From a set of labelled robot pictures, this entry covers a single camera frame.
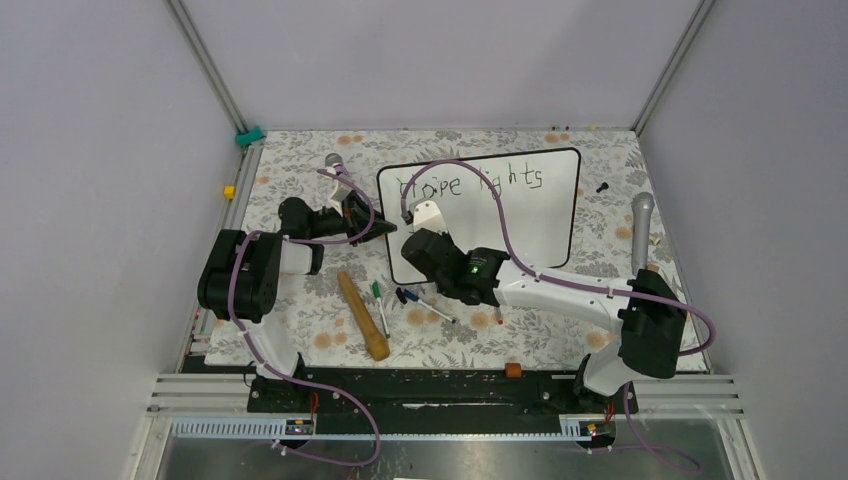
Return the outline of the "white whiteboard black frame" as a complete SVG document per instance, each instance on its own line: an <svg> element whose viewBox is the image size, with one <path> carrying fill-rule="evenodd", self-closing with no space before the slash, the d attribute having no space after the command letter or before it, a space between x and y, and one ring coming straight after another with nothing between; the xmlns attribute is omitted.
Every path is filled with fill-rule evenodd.
<svg viewBox="0 0 848 480"><path fill-rule="evenodd" d="M490 155L427 168L423 163L381 168L376 176L381 210L397 225L386 238L392 279L425 282L401 256L412 233L403 205L435 201L454 243L502 250L525 263L558 268L570 259L582 155L575 148Z"/></svg>

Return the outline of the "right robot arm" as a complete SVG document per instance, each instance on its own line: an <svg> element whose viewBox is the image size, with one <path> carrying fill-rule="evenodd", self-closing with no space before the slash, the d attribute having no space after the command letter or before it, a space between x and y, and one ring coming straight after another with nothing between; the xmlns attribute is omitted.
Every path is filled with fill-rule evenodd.
<svg viewBox="0 0 848 480"><path fill-rule="evenodd" d="M654 271L642 269L633 278L528 273L505 251L464 252L449 235L426 229L405 241L401 255L441 295L466 305L540 309L615 334L615 341L580 365L573 396L583 410L601 410L630 381L669 379L677 371L686 313Z"/></svg>

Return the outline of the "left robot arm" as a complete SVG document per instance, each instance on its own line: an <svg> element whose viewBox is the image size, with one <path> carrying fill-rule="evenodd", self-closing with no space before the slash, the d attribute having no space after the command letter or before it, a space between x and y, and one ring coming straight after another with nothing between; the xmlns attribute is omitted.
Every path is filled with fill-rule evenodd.
<svg viewBox="0 0 848 480"><path fill-rule="evenodd" d="M309 401L310 385L296 375L302 357L284 327L266 320L276 303L280 276L316 275L325 248L358 245L393 233L397 225L357 194L341 206L314 210L298 197L278 208L275 232L224 229L201 273L197 296L202 308L234 323L252 354L257 374L274 379L272 398L288 411Z"/></svg>

